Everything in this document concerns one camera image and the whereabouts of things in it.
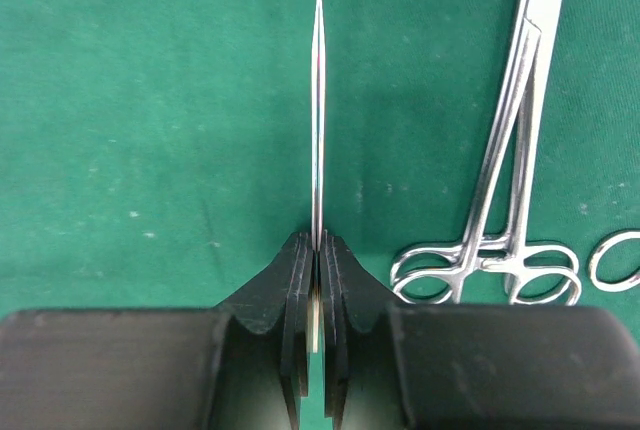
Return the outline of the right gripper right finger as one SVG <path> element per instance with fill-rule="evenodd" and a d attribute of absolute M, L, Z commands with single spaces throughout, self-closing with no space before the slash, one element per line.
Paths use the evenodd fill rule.
<path fill-rule="evenodd" d="M 597 307 L 410 305 L 343 239 L 319 254 L 337 429 L 635 429 L 639 348 Z"/>

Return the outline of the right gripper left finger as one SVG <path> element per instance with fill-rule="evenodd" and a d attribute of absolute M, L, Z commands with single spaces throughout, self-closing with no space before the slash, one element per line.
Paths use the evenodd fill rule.
<path fill-rule="evenodd" d="M 28 309 L 1 322 L 5 429 L 296 429 L 313 251 L 292 234 L 208 308 Z"/>

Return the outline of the silver curved hemostat forceps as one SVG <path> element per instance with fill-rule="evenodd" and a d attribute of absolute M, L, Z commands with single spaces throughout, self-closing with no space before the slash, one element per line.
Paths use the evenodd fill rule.
<path fill-rule="evenodd" d="M 475 257 L 496 257 L 496 251 L 482 251 L 484 242 L 498 241 L 508 252 L 529 244 L 527 228 L 537 156 L 541 117 L 547 88 L 562 0 L 518 0 L 513 33 L 498 97 L 494 121 L 475 185 L 466 228 L 460 241 L 464 246 L 462 262 Z M 487 235 L 485 228 L 507 149 L 514 149 L 514 164 L 509 210 L 505 230 Z M 416 244 L 416 245 L 453 245 Z M 546 252 L 526 260 L 530 266 L 566 266 L 570 261 L 558 252 Z M 420 267 L 444 267 L 447 262 L 425 255 L 411 260 L 402 274 Z M 552 290 L 560 279 L 543 277 L 527 284 L 520 294 L 541 296 Z"/>

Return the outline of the silver tweezers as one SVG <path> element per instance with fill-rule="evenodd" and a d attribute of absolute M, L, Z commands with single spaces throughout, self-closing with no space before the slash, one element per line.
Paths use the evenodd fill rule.
<path fill-rule="evenodd" d="M 310 347 L 319 351 L 319 252 L 323 240 L 324 157 L 326 120 L 326 40 L 323 0 L 316 0 L 311 46 L 311 241 L 314 276 L 310 316 Z"/>

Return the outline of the silver straight hemostat forceps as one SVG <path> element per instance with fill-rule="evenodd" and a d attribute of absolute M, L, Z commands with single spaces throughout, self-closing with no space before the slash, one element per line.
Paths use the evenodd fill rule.
<path fill-rule="evenodd" d="M 591 251 L 588 277 L 599 291 L 621 293 L 639 286 L 639 230 L 605 235 Z"/>

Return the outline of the green surgical cloth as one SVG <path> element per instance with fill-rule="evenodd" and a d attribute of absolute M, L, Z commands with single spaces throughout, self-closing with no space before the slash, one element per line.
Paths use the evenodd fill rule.
<path fill-rule="evenodd" d="M 1 322 L 208 308 L 311 246 L 316 0 L 1 0 Z M 518 0 L 323 0 L 323 240 L 388 288 L 462 236 Z M 296 429 L 325 413 L 324 324 Z M 639 294 L 583 281 L 639 348 Z"/>

